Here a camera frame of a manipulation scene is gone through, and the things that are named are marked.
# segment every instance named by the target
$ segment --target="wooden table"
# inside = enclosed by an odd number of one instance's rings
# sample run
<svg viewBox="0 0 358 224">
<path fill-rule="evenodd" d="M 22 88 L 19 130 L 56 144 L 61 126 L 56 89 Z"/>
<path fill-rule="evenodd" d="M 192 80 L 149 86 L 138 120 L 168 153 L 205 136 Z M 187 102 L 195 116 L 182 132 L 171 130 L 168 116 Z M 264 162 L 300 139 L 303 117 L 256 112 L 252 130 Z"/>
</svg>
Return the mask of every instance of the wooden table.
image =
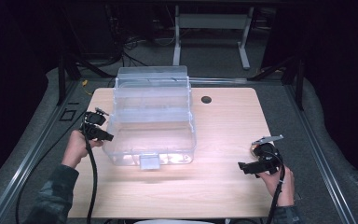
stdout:
<svg viewBox="0 0 358 224">
<path fill-rule="evenodd" d="M 210 96 L 205 104 L 202 96 Z M 264 182 L 245 175 L 238 161 L 252 162 L 251 143 L 270 136 L 255 90 L 193 88 L 192 111 L 197 148 L 190 164 L 162 165 L 156 171 L 115 166 L 101 148 L 94 148 L 98 193 L 92 217 L 225 218 L 266 217 L 271 196 Z M 113 111 L 113 89 L 98 89 L 89 111 Z M 74 205 L 69 217 L 86 217 L 92 192 L 87 157 L 76 168 Z"/>
</svg>

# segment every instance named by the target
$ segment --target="sleeve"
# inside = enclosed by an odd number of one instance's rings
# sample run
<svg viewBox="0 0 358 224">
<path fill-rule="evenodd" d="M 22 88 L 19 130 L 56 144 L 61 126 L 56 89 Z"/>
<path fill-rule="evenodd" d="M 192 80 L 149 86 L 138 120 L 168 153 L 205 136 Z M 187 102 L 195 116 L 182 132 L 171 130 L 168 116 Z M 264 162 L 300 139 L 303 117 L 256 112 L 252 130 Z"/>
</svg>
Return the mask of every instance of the sleeve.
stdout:
<svg viewBox="0 0 358 224">
<path fill-rule="evenodd" d="M 303 224 L 304 219 L 301 217 L 297 206 L 276 207 L 273 218 L 274 224 Z"/>
<path fill-rule="evenodd" d="M 59 165 L 39 191 L 35 205 L 24 224 L 65 223 L 74 198 L 79 172 Z"/>
</svg>

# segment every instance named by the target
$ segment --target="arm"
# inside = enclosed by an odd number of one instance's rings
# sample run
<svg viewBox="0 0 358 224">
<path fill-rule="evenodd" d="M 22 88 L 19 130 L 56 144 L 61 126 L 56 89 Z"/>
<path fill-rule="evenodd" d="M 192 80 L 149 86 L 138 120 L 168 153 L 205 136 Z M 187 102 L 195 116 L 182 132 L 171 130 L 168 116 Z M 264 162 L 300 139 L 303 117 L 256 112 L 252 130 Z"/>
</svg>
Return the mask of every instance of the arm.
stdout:
<svg viewBox="0 0 358 224">
<path fill-rule="evenodd" d="M 103 142 L 89 141 L 91 147 Z M 35 205 L 24 223 L 65 223 L 72 207 L 73 190 L 78 171 L 76 166 L 86 157 L 86 141 L 80 131 L 72 131 L 62 163 L 56 167 L 44 187 L 39 191 Z"/>
<path fill-rule="evenodd" d="M 279 183 L 280 172 L 273 175 L 266 173 L 258 174 L 266 184 L 267 190 L 271 196 L 274 195 L 275 189 Z M 273 221 L 275 224 L 286 223 L 304 223 L 295 206 L 295 176 L 293 172 L 285 166 L 285 177 L 282 184 L 281 193 L 277 201 L 277 207 L 274 212 Z"/>
</svg>

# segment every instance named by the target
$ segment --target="clear plastic box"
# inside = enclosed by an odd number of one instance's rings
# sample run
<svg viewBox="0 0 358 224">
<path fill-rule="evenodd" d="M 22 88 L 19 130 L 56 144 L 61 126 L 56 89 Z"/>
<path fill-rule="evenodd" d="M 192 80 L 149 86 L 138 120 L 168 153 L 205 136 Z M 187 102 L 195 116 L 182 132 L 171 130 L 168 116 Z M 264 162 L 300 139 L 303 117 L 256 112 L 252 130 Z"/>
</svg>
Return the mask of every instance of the clear plastic box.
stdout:
<svg viewBox="0 0 358 224">
<path fill-rule="evenodd" d="M 197 138 L 186 67 L 120 68 L 107 131 L 114 138 L 103 150 L 116 165 L 192 162 Z"/>
</svg>

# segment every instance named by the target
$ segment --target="table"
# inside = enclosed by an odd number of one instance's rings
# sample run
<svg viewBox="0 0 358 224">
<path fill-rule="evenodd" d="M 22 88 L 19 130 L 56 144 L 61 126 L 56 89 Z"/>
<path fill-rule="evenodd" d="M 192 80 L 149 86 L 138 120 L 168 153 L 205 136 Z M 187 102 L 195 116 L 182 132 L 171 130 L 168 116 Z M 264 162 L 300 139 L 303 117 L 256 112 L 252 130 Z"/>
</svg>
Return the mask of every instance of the table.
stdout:
<svg viewBox="0 0 358 224">
<path fill-rule="evenodd" d="M 205 104 L 202 96 L 212 101 Z M 98 192 L 92 217 L 225 218 L 266 217 L 271 196 L 264 182 L 245 175 L 238 161 L 255 161 L 251 143 L 270 136 L 262 108 L 251 88 L 193 88 L 192 111 L 198 145 L 190 164 L 162 165 L 156 171 L 115 166 L 94 148 Z M 89 110 L 113 111 L 113 89 L 98 89 Z M 87 157 L 76 168 L 74 205 L 69 217 L 86 217 L 92 192 Z"/>
</svg>

